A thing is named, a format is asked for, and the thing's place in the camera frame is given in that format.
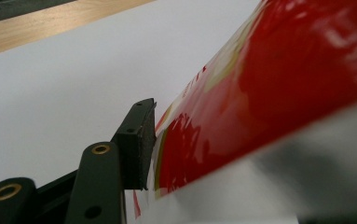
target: round hole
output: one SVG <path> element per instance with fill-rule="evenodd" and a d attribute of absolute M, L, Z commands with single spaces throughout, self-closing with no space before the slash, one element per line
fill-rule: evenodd
<path fill-rule="evenodd" d="M 111 148 L 107 145 L 101 145 L 101 146 L 97 146 L 97 147 L 94 147 L 91 152 L 93 154 L 97 154 L 97 155 L 100 155 L 100 154 L 104 154 L 104 153 L 107 153 L 109 150 L 111 150 Z"/>
<path fill-rule="evenodd" d="M 102 208 L 100 206 L 92 206 L 88 208 L 85 212 L 85 217 L 88 219 L 94 219 L 102 213 Z"/>
<path fill-rule="evenodd" d="M 8 184 L 0 188 L 0 201 L 9 199 L 21 191 L 20 184 Z"/>

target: glossy red surface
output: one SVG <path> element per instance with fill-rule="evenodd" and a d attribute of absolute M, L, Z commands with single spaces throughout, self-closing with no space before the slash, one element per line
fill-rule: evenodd
<path fill-rule="evenodd" d="M 232 57 L 219 53 L 172 112 L 160 188 L 178 189 L 357 102 L 357 0 L 262 5 L 228 74 L 212 81 Z"/>

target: wooden surface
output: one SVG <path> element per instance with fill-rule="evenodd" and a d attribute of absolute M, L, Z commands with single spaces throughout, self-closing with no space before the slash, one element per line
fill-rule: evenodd
<path fill-rule="evenodd" d="M 153 0 L 77 0 L 0 21 L 0 52 L 72 30 Z"/>

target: brass screw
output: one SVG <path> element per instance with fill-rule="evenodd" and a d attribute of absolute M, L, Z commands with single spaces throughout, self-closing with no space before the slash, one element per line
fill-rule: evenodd
<path fill-rule="evenodd" d="M 97 147 L 94 147 L 91 152 L 96 155 L 102 155 L 104 153 L 107 153 L 111 148 L 108 145 L 100 145 Z"/>
<path fill-rule="evenodd" d="M 12 198 L 21 191 L 20 184 L 8 184 L 0 188 L 0 202 Z"/>

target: wooden table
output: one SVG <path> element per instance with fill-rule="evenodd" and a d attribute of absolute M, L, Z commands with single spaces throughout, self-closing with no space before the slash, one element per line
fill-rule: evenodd
<path fill-rule="evenodd" d="M 0 21 L 0 52 L 72 30 L 153 0 L 77 0 Z"/>

